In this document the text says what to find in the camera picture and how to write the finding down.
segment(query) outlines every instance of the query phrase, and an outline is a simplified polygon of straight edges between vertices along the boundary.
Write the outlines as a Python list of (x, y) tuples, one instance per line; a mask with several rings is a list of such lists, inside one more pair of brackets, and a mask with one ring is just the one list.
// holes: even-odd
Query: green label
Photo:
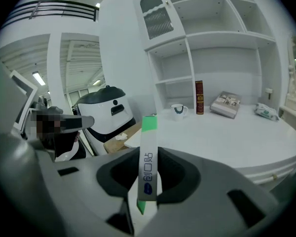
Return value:
[(142, 132), (157, 130), (157, 116), (146, 116), (143, 118)]

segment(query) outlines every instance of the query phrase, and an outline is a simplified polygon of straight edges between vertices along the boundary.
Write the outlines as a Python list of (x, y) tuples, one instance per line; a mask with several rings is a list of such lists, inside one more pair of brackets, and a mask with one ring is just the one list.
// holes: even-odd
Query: white mug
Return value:
[(180, 121), (187, 115), (188, 107), (182, 104), (171, 105), (171, 113), (175, 121)]

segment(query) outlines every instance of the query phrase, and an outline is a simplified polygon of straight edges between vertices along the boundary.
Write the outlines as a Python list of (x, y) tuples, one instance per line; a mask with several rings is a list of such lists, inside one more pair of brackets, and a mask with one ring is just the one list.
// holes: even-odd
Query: white cabinet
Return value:
[(148, 52), (157, 112), (181, 103), (196, 113), (195, 81), (202, 80), (204, 105), (222, 91), (242, 104), (279, 106), (280, 67), (275, 39), (253, 0), (136, 0), (144, 50)]
[(144, 50), (185, 36), (170, 0), (134, 0)]

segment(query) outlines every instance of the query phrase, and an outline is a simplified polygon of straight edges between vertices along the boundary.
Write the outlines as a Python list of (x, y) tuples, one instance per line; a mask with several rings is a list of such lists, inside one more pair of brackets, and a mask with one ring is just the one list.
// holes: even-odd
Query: white robot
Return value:
[(103, 144), (136, 123), (124, 91), (109, 85), (82, 96), (75, 110), (78, 115), (94, 118), (93, 126), (83, 133), (97, 155), (106, 155)]

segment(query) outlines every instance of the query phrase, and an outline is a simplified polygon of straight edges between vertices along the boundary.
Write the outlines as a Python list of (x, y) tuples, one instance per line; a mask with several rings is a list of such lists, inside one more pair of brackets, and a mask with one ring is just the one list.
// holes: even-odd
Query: ceiling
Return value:
[[(38, 94), (48, 95), (47, 47), (49, 35), (16, 41), (0, 49), (0, 60), (9, 71), (16, 70), (38, 87)], [(41, 86), (32, 76), (38, 71), (46, 85)], [(102, 70), (98, 37), (63, 34), (60, 50), (60, 73), (64, 93), (92, 86), (100, 79), (105, 82)]]

